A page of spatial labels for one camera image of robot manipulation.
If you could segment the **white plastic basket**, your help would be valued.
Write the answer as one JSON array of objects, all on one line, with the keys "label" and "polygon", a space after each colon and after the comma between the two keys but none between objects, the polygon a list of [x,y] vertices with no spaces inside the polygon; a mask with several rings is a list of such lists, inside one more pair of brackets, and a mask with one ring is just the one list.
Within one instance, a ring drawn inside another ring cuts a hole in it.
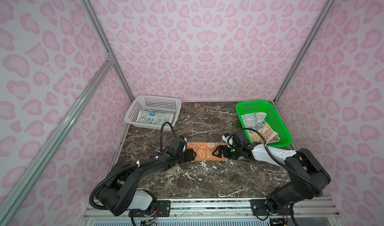
[{"label": "white plastic basket", "polygon": [[144,124],[136,122],[139,112],[142,110],[146,110],[161,113],[173,113],[174,118],[170,123],[174,127],[178,119],[181,106],[182,101],[177,98],[140,95],[130,105],[124,117],[124,121],[135,127],[160,130],[162,125]]}]

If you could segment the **green plastic basket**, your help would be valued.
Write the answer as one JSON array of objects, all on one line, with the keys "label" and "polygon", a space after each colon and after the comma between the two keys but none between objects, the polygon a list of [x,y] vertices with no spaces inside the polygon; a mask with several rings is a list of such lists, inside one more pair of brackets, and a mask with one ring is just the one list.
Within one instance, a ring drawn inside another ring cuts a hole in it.
[{"label": "green plastic basket", "polygon": [[264,100],[240,102],[236,111],[245,134],[250,142],[263,143],[262,135],[267,145],[275,148],[291,146],[293,140],[283,120],[274,106]]}]

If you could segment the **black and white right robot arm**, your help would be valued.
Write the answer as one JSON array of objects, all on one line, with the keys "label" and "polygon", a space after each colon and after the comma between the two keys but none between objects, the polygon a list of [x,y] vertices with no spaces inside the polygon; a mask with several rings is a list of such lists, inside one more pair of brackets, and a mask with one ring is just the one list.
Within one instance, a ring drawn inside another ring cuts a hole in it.
[{"label": "black and white right robot arm", "polygon": [[252,128],[244,128],[223,135],[226,142],[215,148],[217,158],[237,160],[241,157],[263,161],[288,171],[290,181],[273,190],[266,198],[262,210],[276,215],[291,204],[324,195],[323,189],[331,177],[308,149],[282,150],[267,145],[267,138]]}]

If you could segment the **orange bunny towel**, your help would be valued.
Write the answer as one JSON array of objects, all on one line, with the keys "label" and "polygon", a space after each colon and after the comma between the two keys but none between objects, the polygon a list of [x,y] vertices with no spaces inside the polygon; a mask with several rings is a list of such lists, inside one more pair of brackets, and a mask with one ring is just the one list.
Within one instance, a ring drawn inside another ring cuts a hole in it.
[{"label": "orange bunny towel", "polygon": [[227,161],[227,158],[218,158],[212,155],[213,151],[223,143],[211,143],[211,142],[188,142],[187,148],[193,149],[197,156],[196,161]]}]

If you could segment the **blue bunny pattern towel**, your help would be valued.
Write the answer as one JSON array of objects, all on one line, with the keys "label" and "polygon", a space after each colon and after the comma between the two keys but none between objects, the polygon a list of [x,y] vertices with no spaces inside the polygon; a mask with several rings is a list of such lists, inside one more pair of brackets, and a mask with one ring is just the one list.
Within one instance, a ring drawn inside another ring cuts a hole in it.
[{"label": "blue bunny pattern towel", "polygon": [[164,122],[172,122],[173,113],[161,113],[142,110],[139,112],[136,122],[144,124],[162,125]]}]

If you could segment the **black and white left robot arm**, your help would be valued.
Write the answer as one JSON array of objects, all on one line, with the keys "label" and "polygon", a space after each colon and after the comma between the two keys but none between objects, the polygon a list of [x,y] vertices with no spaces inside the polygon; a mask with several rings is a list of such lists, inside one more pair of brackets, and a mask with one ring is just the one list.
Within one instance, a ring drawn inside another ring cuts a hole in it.
[{"label": "black and white left robot arm", "polygon": [[139,190],[139,184],[150,176],[162,173],[175,165],[192,162],[197,153],[187,148],[183,136],[172,140],[165,150],[149,159],[133,164],[117,163],[107,176],[93,189],[89,204],[98,210],[108,210],[114,216],[125,211],[130,215],[152,216],[156,211],[157,197],[149,190]]}]

